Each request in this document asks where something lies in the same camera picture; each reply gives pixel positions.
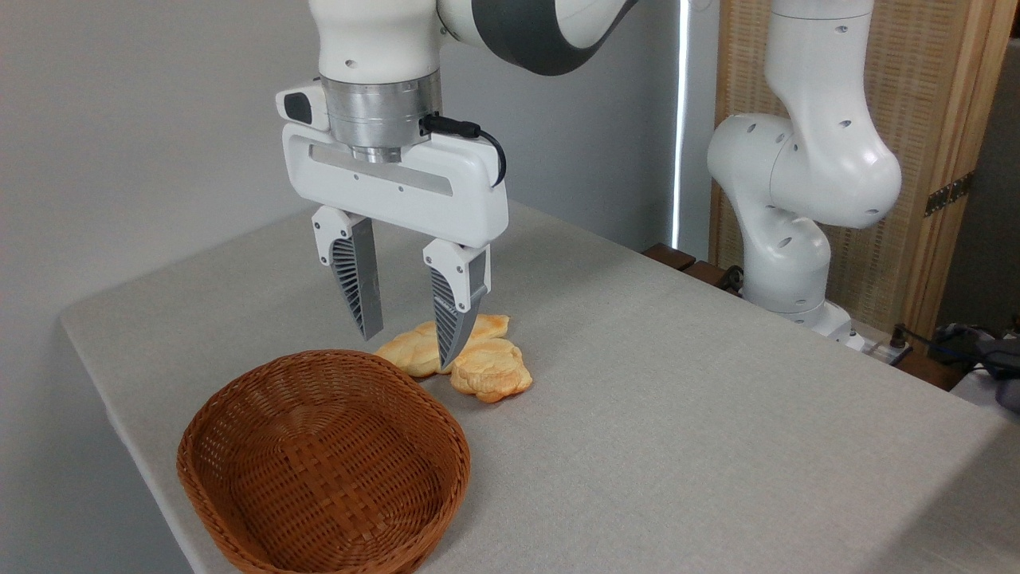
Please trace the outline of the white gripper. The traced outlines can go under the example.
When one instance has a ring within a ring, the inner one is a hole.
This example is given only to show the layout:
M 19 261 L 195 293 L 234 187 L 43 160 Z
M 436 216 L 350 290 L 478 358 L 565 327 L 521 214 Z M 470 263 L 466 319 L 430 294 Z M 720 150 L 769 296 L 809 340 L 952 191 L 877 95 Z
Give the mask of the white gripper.
M 284 126 L 283 146 L 295 192 L 322 204 L 311 218 L 318 258 L 332 269 L 363 340 L 382 331 L 371 218 L 436 238 L 423 257 L 430 267 L 440 369 L 447 370 L 469 342 L 491 289 L 487 244 L 508 225 L 505 186 L 492 185 L 496 150 L 434 135 L 405 149 L 400 163 L 368 163 L 303 124 Z

